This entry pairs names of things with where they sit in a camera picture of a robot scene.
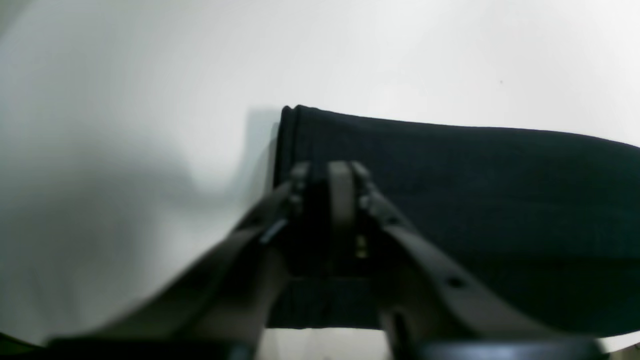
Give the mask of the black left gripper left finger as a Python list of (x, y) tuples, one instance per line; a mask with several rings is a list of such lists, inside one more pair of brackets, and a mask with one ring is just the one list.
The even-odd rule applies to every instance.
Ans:
[(310, 166), (297, 164), (227, 237), (158, 296), (80, 337), (51, 341), (53, 358), (253, 358), (290, 281), (279, 241), (302, 218)]

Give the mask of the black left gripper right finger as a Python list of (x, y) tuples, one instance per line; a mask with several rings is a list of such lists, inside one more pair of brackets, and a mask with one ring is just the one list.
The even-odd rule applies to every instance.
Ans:
[(544, 325), (423, 237), (359, 162), (327, 166), (330, 267), (369, 281), (395, 360), (606, 360), (591, 336)]

